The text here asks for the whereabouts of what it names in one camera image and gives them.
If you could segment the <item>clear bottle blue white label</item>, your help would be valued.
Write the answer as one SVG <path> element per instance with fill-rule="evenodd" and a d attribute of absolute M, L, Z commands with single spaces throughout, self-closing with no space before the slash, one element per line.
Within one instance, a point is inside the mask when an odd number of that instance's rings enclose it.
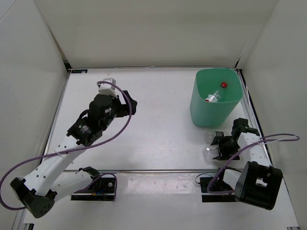
<path fill-rule="evenodd" d="M 217 145 L 209 145 L 204 147 L 202 153 L 207 164 L 215 164 L 215 162 L 217 162 L 217 160 L 214 159 L 219 156 Z"/>

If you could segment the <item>clear bottle red label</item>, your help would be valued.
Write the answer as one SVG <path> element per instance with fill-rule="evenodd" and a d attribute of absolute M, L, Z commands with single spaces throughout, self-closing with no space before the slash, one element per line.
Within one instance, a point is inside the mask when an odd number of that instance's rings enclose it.
<path fill-rule="evenodd" d="M 208 94 L 208 96 L 204 99 L 209 103 L 217 103 L 221 100 L 222 97 L 226 94 L 227 83 L 222 82 L 218 89 L 213 94 Z"/>

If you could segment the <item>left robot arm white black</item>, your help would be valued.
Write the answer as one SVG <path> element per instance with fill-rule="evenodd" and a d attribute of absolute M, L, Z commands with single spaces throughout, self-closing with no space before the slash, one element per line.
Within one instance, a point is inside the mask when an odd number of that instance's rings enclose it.
<path fill-rule="evenodd" d="M 114 92 L 100 92 L 89 108 L 84 110 L 68 129 L 54 153 L 23 178 L 10 183 L 17 198 L 36 219 L 48 213 L 62 198 L 78 191 L 96 192 L 101 187 L 101 174 L 93 167 L 80 168 L 77 173 L 60 179 L 73 161 L 90 148 L 115 118 L 131 117 L 136 113 L 137 101 L 122 91 L 125 103 Z"/>

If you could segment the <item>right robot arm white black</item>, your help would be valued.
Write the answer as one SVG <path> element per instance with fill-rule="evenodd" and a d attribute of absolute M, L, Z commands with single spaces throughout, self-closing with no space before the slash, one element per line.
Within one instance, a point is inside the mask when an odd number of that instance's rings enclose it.
<path fill-rule="evenodd" d="M 272 210 L 275 206 L 283 173 L 271 165 L 261 165 L 256 161 L 247 161 L 242 171 L 229 167 L 233 160 L 239 160 L 240 154 L 256 154 L 264 141 L 257 129 L 248 125 L 248 120 L 234 120 L 229 136 L 221 131 L 213 133 L 211 145 L 217 147 L 218 161 L 225 161 L 207 186 L 210 194 L 233 194 L 237 202 Z"/>

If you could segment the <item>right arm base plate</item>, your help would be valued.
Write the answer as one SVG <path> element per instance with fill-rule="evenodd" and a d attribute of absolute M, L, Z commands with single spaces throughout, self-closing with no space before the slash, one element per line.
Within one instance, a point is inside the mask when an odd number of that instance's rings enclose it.
<path fill-rule="evenodd" d="M 210 194 L 207 192 L 212 176 L 207 173 L 201 173 L 195 177 L 195 184 L 201 187 L 201 198 L 203 203 L 232 203 L 236 202 L 233 193 L 226 193 L 232 188 L 220 179 L 217 179 L 211 186 L 211 192 L 223 192 L 219 194 Z"/>

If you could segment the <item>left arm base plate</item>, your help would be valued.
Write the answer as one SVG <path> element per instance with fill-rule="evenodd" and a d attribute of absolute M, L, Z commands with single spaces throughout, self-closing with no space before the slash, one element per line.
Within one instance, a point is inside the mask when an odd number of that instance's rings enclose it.
<path fill-rule="evenodd" d="M 105 201 L 116 199 L 118 180 L 113 173 L 103 173 L 89 189 L 71 195 L 72 201 Z"/>

